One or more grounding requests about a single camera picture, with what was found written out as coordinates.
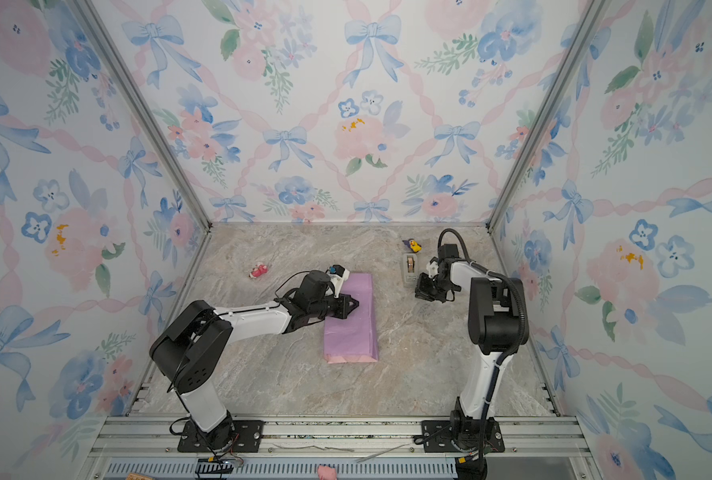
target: wallpapered wall panel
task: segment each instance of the wallpapered wall panel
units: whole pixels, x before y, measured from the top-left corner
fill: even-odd
[[[540,359],[606,480],[712,478],[712,2],[613,0],[563,102],[495,236]]]
[[[489,216],[585,4],[96,8],[215,220],[459,222]]]
[[[73,478],[202,230],[62,2],[0,0],[0,478]]]

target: metal rod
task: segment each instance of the metal rod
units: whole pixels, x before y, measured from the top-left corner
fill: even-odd
[[[92,0],[73,0],[72,2],[68,2],[68,5],[76,16],[76,19],[82,24],[81,26],[84,32],[91,37],[92,44],[97,48],[102,62],[107,65],[111,71],[124,99],[127,100],[133,115],[140,121],[142,130],[148,134],[153,147],[156,149],[156,153],[162,160],[164,168],[166,168],[175,186],[180,190],[182,198],[196,216],[201,227],[208,230],[212,222],[207,216],[201,202],[198,201],[196,192],[191,187],[190,182],[188,182],[186,172],[182,169],[178,160],[172,155],[164,133],[159,129],[159,125],[153,117],[148,103],[132,80],[132,74],[127,68],[126,63],[122,60],[119,49],[116,48],[116,44],[113,43],[108,30],[102,23],[100,15],[92,4]]]
[[[567,50],[566,56],[559,66],[559,70],[556,72],[556,80],[553,82],[553,86],[548,91],[542,105],[538,109],[535,124],[524,140],[524,146],[519,153],[519,158],[508,174],[500,196],[497,197],[497,203],[492,212],[492,216],[490,216],[487,222],[490,235],[496,231],[497,225],[505,216],[510,200],[514,196],[526,168],[536,153],[535,150],[540,143],[540,139],[548,129],[550,121],[559,107],[569,80],[572,79],[580,61],[588,53],[588,47],[590,46],[593,34],[596,32],[596,27],[608,4],[608,0],[590,0],[588,9],[582,16],[580,23],[577,24],[577,32],[572,40],[572,45]]]

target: purple box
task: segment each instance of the purple box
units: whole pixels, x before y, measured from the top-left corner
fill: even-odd
[[[327,317],[324,321],[324,358],[329,363],[376,362],[378,327],[374,318],[372,274],[351,274],[342,293],[359,301],[346,320]]]

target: metal bracket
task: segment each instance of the metal bracket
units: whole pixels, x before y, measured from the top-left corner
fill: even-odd
[[[262,439],[263,420],[234,420],[233,430],[225,433],[225,445],[230,445],[234,453],[257,453]],[[180,443],[177,446],[180,453],[210,453],[204,438],[198,433],[193,421],[188,420],[182,429]]]
[[[420,423],[423,430],[422,436],[415,436],[415,440],[430,437],[441,428],[447,428],[447,432],[442,432],[423,442],[423,450],[426,453],[467,453],[476,449],[479,443],[477,434],[462,432],[458,438],[452,438],[450,423],[446,420],[425,420]],[[489,431],[486,435],[486,444],[492,448],[487,453],[502,453],[505,451],[503,433],[500,431],[500,424],[494,419],[488,422]]]

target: pink toy figurine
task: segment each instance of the pink toy figurine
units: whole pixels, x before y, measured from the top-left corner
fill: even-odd
[[[252,272],[249,273],[249,278],[256,279],[267,273],[268,267],[263,262],[258,262],[255,268],[252,269]]]

